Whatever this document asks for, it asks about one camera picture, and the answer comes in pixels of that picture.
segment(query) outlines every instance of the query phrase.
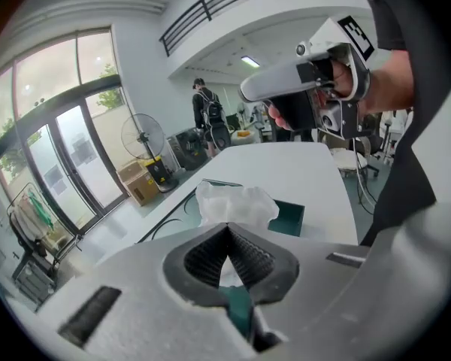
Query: plastic bag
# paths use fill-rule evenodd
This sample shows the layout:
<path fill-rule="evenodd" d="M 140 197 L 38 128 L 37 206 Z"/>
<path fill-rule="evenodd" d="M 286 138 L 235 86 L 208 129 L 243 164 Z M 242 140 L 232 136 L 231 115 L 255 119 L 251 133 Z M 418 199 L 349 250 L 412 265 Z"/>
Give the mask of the plastic bag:
<path fill-rule="evenodd" d="M 247 223 L 268 228 L 279 215 L 276 202 L 258 187 L 213 186 L 202 182 L 195 191 L 201 212 L 201 226 L 221 222 Z M 220 273 L 221 287 L 242 286 L 231 260 L 227 257 Z"/>

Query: tree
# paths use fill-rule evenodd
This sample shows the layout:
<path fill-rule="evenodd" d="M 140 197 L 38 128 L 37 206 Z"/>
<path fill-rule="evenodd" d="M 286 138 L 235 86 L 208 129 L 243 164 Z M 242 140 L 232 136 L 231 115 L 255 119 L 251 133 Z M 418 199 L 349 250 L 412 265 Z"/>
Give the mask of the tree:
<path fill-rule="evenodd" d="M 110 63 L 107 63 L 105 65 L 105 71 L 100 74 L 100 77 L 107 77 L 115 74 L 117 74 L 115 67 Z M 103 105 L 107 107 L 108 110 L 120 107 L 123 104 L 118 88 L 99 93 L 98 98 L 97 105 Z"/>
<path fill-rule="evenodd" d="M 2 127 L 2 133 L 0 136 L 2 137 L 7 132 L 12 132 L 12 128 L 14 127 L 14 120 L 11 118 L 7 119 L 7 122 Z M 30 138 L 27 140 L 27 145 L 32 146 L 38 139 L 41 138 L 41 131 L 34 132 L 30 135 Z M 25 167 L 27 166 L 27 162 L 25 156 L 23 155 L 23 151 L 21 148 L 9 148 L 4 156 L 0 159 L 0 167 L 5 171 L 8 171 L 12 175 L 12 179 L 14 179 Z"/>

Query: black backpack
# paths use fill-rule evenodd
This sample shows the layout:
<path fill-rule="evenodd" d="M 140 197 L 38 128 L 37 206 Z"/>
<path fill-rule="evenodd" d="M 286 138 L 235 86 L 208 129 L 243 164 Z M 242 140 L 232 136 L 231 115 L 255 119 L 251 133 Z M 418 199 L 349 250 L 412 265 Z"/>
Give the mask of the black backpack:
<path fill-rule="evenodd" d="M 204 123 L 207 126 L 224 123 L 222 119 L 222 105 L 219 103 L 217 95 L 212 93 L 212 99 L 209 99 L 202 91 L 199 91 L 198 94 L 204 99 L 204 108 L 202 109 Z"/>

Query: black sleeve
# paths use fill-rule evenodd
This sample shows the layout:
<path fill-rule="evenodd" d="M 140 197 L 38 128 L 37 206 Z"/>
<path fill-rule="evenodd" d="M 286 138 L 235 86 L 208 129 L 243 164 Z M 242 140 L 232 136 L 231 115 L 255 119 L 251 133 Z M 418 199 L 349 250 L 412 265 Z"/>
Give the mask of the black sleeve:
<path fill-rule="evenodd" d="M 195 94 L 192 97 L 192 104 L 194 106 L 194 121 L 195 127 L 198 129 L 204 128 L 203 119 L 202 119 L 202 98 L 200 95 Z"/>
<path fill-rule="evenodd" d="M 384 0 L 368 0 L 376 26 L 377 46 L 384 50 L 406 50 L 401 27 Z"/>

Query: person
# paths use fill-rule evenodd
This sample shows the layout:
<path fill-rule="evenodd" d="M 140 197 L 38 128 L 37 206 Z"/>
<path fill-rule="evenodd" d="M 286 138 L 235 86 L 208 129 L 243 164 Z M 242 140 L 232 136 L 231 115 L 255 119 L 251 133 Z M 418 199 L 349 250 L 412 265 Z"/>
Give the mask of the person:
<path fill-rule="evenodd" d="M 216 146 L 214 145 L 210 128 L 207 124 L 205 124 L 204 110 L 207 103 L 211 100 L 220 103 L 219 97 L 216 93 L 213 93 L 205 86 L 204 79 L 201 79 L 200 77 L 194 80 L 194 85 L 192 88 L 196 91 L 192 97 L 195 127 L 204 133 L 207 148 L 210 151 L 210 156 L 214 157 L 217 155 Z"/>
<path fill-rule="evenodd" d="M 427 108 L 420 100 L 414 100 L 413 72 L 401 27 L 385 0 L 368 2 L 374 16 L 378 47 L 391 53 L 383 67 L 371 72 L 371 85 L 359 102 L 359 114 L 363 117 L 414 106 L 416 116 L 396 149 L 389 178 L 377 200 L 373 223 L 361 242 L 364 246 L 371 246 L 379 232 L 401 225 L 411 214 L 435 202 L 433 189 L 412 151 L 412 144 L 441 106 L 438 102 L 436 108 Z M 332 68 L 335 91 L 347 96 L 353 88 L 350 69 L 335 61 L 332 61 Z M 276 108 L 270 106 L 269 115 L 278 126 L 290 129 Z"/>

